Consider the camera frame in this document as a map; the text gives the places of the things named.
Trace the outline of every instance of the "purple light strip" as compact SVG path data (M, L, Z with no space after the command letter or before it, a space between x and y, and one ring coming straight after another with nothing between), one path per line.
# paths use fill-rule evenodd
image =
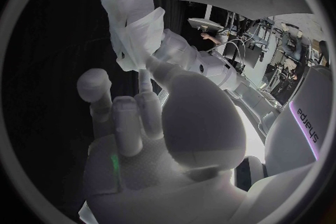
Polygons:
M315 149L314 149L314 147L312 145L312 141L310 140L309 134L306 132L306 130L304 129L304 127L301 125L299 119L297 118L297 112L296 112L296 110L293 107L293 101L290 102L290 109L291 109L291 112L292 112L292 114L293 114L293 116L294 116L294 118L295 118L298 126L300 127L300 129L304 133L304 135L305 135L305 137L307 139L307 142L308 142L308 144L309 144L309 146L310 146L310 148L312 150L312 153L314 154L315 159L318 160L319 159L319 154L317 152L315 152Z

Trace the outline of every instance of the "person's hand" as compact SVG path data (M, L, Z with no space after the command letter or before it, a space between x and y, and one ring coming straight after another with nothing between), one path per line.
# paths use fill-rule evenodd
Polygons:
M203 39L209 39L210 35L208 35L207 33L203 32L203 33L201 33L201 37L203 37Z

